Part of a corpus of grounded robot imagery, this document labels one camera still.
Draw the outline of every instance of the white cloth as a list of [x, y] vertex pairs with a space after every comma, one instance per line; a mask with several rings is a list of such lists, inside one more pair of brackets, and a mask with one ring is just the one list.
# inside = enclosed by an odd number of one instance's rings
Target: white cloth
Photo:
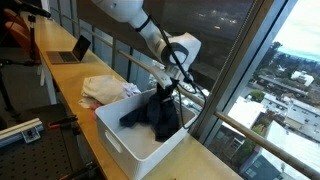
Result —
[[109, 104], [134, 94], [141, 93], [136, 85], [122, 83], [114, 76], [94, 76], [85, 78], [79, 104], [83, 108], [90, 108], [90, 104]]

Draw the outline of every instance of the black cloth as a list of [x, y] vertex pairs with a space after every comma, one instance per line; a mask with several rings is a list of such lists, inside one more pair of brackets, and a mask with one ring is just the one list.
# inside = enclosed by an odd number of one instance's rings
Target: black cloth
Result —
[[147, 123], [155, 131], [155, 140], [164, 142], [179, 130], [178, 115], [173, 100], [164, 103], [158, 93], [148, 103], [120, 119], [120, 125], [132, 127], [135, 123]]

